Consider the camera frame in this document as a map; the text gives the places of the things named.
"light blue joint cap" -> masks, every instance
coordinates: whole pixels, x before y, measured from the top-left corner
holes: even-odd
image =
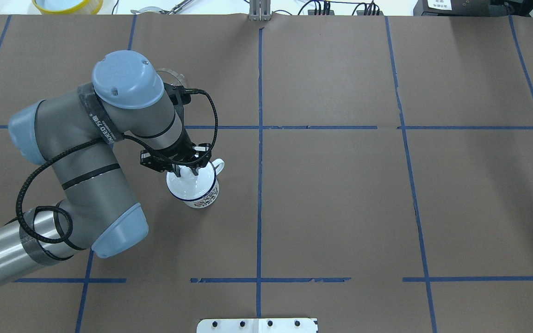
[[[92,244],[92,250],[102,259],[112,257],[139,243],[148,232],[141,204],[136,203],[102,232]]]
[[[154,105],[163,95],[163,82],[146,57],[135,51],[114,51],[92,71],[96,94],[118,108]]]
[[[9,137],[13,145],[19,149],[19,152],[26,160],[38,165],[46,162],[42,154],[40,154],[40,149],[38,149],[35,131],[36,111],[42,101],[38,101],[38,103],[34,103],[17,112],[11,116],[8,122]]]

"table surface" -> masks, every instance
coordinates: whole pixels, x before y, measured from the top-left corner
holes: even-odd
[[[131,14],[131,9],[141,9],[147,6],[157,6],[169,10],[181,0],[119,0],[114,13]],[[283,9],[292,14],[297,14],[302,8],[305,0],[271,0],[271,10]],[[99,14],[110,14],[116,2],[114,0],[105,0]],[[385,15],[411,16],[416,0],[378,0],[376,1],[379,8]],[[349,4],[332,4],[335,15],[351,15],[355,5]],[[182,14],[227,14],[227,13],[248,13],[249,4],[244,0],[194,0],[193,3],[186,6],[180,13]],[[39,14],[40,12],[30,0],[0,0],[0,13],[20,13],[20,14]]]
[[[9,117],[118,49],[211,93],[219,198],[186,207],[117,143],[149,235],[1,287],[0,332],[533,332],[533,18],[0,15],[0,226],[35,168]],[[186,106],[195,141],[211,118]],[[25,207],[62,198],[47,171]]]

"robotic arm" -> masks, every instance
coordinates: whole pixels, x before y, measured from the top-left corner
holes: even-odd
[[[216,118],[213,142],[198,146],[184,129],[183,105],[195,93],[207,96]],[[140,242],[148,224],[112,144],[131,139],[146,148],[142,165],[176,175],[188,167],[196,174],[211,158],[217,114],[207,93],[164,84],[148,59],[122,50],[95,65],[91,83],[23,109],[8,129],[22,156],[41,166],[20,190],[17,221],[0,228],[0,285],[83,249],[107,258]],[[66,200],[24,213],[31,180],[50,165]]]

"mug handle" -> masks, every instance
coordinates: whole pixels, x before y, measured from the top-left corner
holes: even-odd
[[[211,164],[213,164],[213,168],[215,168],[215,175],[219,175],[219,173],[222,172],[223,167],[226,166],[226,162],[224,162],[220,158],[217,158],[216,160],[211,162]]]

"white label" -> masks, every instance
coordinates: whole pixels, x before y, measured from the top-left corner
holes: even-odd
[[[451,0],[427,0],[430,8],[440,9],[442,11],[451,10]]]

